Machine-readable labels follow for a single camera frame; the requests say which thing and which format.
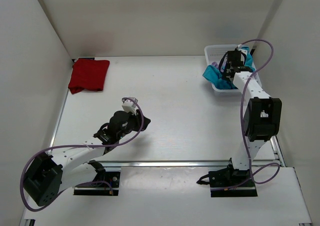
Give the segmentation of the red t-shirt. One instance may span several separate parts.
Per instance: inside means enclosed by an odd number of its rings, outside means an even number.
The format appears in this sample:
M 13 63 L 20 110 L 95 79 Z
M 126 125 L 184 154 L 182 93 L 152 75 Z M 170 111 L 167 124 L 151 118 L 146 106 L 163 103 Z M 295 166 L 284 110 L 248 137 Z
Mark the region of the red t-shirt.
M 77 94 L 83 90 L 103 91 L 109 66 L 110 62 L 108 60 L 79 58 L 73 64 L 71 79 L 68 84 L 71 94 Z

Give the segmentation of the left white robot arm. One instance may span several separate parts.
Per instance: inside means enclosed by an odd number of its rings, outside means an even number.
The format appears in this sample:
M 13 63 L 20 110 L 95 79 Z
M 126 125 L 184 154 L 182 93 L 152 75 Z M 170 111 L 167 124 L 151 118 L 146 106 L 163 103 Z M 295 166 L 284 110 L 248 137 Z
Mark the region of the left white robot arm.
M 106 171 L 96 158 L 112 151 L 127 134 L 144 131 L 150 122 L 140 110 L 117 111 L 82 147 L 37 155 L 23 177 L 23 189 L 37 206 L 46 207 L 68 188 L 103 184 Z

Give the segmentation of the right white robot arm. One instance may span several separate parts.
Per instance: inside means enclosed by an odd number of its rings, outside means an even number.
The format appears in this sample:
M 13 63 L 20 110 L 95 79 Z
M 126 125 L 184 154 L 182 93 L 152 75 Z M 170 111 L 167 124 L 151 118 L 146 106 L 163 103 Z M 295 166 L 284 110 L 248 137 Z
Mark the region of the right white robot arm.
M 282 102 L 262 89 L 255 78 L 257 72 L 245 66 L 246 58 L 243 50 L 235 48 L 221 59 L 221 63 L 225 63 L 222 78 L 241 92 L 240 127 L 244 150 L 232 157 L 226 168 L 197 181 L 199 185 L 210 185 L 215 191 L 236 189 L 249 181 L 256 184 L 253 159 L 280 128 Z

